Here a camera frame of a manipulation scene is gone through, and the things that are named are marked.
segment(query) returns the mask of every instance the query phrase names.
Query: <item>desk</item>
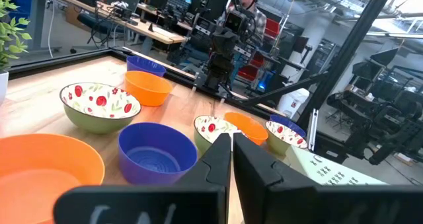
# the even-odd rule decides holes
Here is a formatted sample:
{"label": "desk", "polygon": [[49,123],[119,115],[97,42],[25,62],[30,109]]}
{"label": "desk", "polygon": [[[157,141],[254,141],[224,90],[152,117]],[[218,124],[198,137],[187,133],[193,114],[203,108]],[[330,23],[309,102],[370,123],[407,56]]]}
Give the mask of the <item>desk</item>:
{"label": "desk", "polygon": [[[128,185],[118,166],[118,133],[95,135],[77,128],[65,115],[59,99],[59,92],[64,86],[81,81],[124,87],[125,72],[125,61],[102,56],[84,62],[75,61],[67,67],[9,81],[6,100],[0,107],[0,137],[26,133],[55,133],[74,137],[91,145],[101,155],[106,167],[103,184]],[[262,118],[228,104],[221,104],[204,94],[193,93],[183,85],[171,83],[173,90],[164,105],[144,106],[133,123],[157,122],[168,125],[191,140],[194,140],[194,118],[200,115],[222,118],[226,112],[240,112],[264,123]],[[296,161],[295,156],[298,155],[293,153],[286,163],[290,165],[290,162]],[[242,220],[237,185],[231,169],[228,223],[240,224]]]}
{"label": "desk", "polygon": [[[64,0],[68,3],[74,4],[90,13],[95,13],[95,8],[90,7],[84,3],[81,3],[77,0]],[[28,32],[32,36],[31,41],[29,41],[30,45],[29,48],[39,48],[41,44],[41,35],[42,35],[42,26],[44,21],[44,8],[45,8],[46,0],[32,0],[32,6],[31,6],[31,16],[30,21],[31,23],[28,25]],[[106,7],[109,7],[109,5],[105,3],[99,3],[100,9],[98,10],[98,13],[102,17],[107,17],[109,13],[105,10]],[[186,40],[185,37],[174,34],[172,37],[165,36],[163,34],[160,34],[158,32],[151,32],[148,30],[150,26],[150,22],[148,23],[142,23],[139,19],[133,19],[136,22],[138,22],[137,26],[134,26],[132,24],[129,24],[122,20],[115,20],[116,23],[126,26],[130,30],[133,30],[137,33],[146,35],[146,39],[143,43],[142,52],[143,54],[148,54],[151,46],[153,44],[153,39],[158,40],[164,44],[174,44],[174,43],[180,43],[184,42]]]}
{"label": "desk", "polygon": [[[138,6],[137,7],[138,7],[138,9],[141,9],[142,10],[142,13],[141,13],[141,18],[142,19],[144,18],[145,12],[157,16],[157,9],[156,10],[149,9],[149,8],[147,8],[147,5],[145,3],[138,3]],[[188,25],[187,23],[185,23],[185,22],[178,22],[178,26],[180,26],[181,28],[185,28],[185,29],[187,29],[189,31],[192,30],[192,27],[190,25]]]}

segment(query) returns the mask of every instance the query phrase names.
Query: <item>floor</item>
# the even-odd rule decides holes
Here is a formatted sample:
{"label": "floor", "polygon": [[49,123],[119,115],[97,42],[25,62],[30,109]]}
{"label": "floor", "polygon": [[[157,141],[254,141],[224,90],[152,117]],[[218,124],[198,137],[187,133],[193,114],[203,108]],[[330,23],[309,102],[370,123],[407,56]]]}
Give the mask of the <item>floor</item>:
{"label": "floor", "polygon": [[[45,18],[44,18],[44,29],[43,29],[43,39],[42,45],[48,45],[48,31],[50,27],[50,20],[52,17],[52,9],[46,9]],[[59,52],[54,52],[53,56],[64,56],[68,55],[69,50],[74,45],[86,46],[87,40],[90,36],[90,32],[84,31],[72,24],[69,24],[65,20],[65,13],[55,8],[54,13],[54,23],[51,33],[51,45],[52,46],[61,46]],[[116,44],[119,46],[128,46],[128,43],[123,40],[116,41]],[[134,50],[139,50],[141,46],[130,46]],[[166,55],[162,52],[151,51],[151,57],[158,59],[159,61],[166,62]],[[17,59],[13,62],[13,65],[25,63],[28,61],[36,61],[39,59],[48,59],[50,58],[50,53],[41,53],[41,54],[30,54],[22,55],[20,59]],[[236,92],[243,94],[244,85],[242,83],[236,82],[233,85],[233,88]],[[326,121],[326,117],[329,116],[332,112],[327,105],[324,105],[319,110],[319,119],[318,119],[318,130],[324,133],[327,133],[339,140],[345,140],[349,136],[348,128],[340,129],[339,126],[336,126],[335,120]],[[373,166],[367,161],[359,160],[353,157],[348,158],[344,164],[345,166],[352,168],[356,171],[362,172],[366,175],[372,176],[376,179],[384,181],[389,184],[422,184],[423,183],[423,165],[420,163],[415,163],[413,167],[410,167],[394,157],[389,157],[386,161],[383,161],[378,166]]]}

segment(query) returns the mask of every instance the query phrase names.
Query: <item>green bowl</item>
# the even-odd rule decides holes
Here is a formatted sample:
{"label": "green bowl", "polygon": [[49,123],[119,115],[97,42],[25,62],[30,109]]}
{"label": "green bowl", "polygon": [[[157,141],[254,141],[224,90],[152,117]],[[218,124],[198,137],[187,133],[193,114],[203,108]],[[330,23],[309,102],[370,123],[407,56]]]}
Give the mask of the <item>green bowl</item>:
{"label": "green bowl", "polygon": [[308,148],[307,142],[287,126],[269,121],[266,122],[266,129],[269,133],[267,144],[273,152],[279,155],[285,155],[290,145],[302,149]]}
{"label": "green bowl", "polygon": [[198,149],[198,157],[204,155],[220,134],[228,133],[232,136],[236,132],[241,130],[221,118],[198,116],[194,119],[194,141]]}
{"label": "green bowl", "polygon": [[118,131],[141,112],[138,100],[123,89],[100,83],[75,83],[60,91],[67,117],[91,133]]}

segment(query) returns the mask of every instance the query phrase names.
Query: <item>man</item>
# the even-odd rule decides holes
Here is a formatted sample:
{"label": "man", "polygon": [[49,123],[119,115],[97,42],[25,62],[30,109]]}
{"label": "man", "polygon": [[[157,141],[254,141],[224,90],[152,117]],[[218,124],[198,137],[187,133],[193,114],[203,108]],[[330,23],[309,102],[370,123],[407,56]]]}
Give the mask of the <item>man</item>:
{"label": "man", "polygon": [[[260,12],[257,7],[256,3],[258,0],[241,0],[241,5],[244,9],[249,10],[250,12],[254,13],[256,26],[255,26],[255,32],[254,35],[251,36],[250,39],[247,40],[247,43],[252,44],[254,46],[260,47],[263,43],[263,37],[264,37],[264,30],[266,29],[266,15],[264,13]],[[228,7],[228,12],[231,12],[235,10],[235,6],[231,5]],[[223,12],[223,14],[218,18],[217,25],[223,26],[225,23],[227,16],[227,12]],[[251,25],[249,26],[249,30],[254,30],[254,23],[251,22]],[[234,60],[237,61],[241,55],[237,54],[234,56]],[[231,83],[235,79],[235,76],[238,74],[238,70],[244,66],[242,63],[235,62],[235,68],[232,72],[232,75],[230,77]]]}

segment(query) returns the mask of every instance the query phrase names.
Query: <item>metal pole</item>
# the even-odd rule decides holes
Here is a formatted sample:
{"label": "metal pole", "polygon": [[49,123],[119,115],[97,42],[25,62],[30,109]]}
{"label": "metal pole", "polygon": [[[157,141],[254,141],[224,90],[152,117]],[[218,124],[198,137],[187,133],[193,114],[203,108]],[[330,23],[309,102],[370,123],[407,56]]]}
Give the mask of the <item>metal pole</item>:
{"label": "metal pole", "polygon": [[297,123],[303,129],[307,129],[309,115],[312,113],[313,109],[320,109],[327,99],[331,90],[348,67],[352,56],[356,52],[358,46],[362,43],[362,40],[369,31],[373,21],[379,15],[387,1],[388,0],[370,0],[363,10],[362,16],[358,19],[356,25],[353,27],[342,45],[339,54],[333,63],[334,65],[329,71],[328,79],[324,83],[319,83],[319,86],[299,117]]}

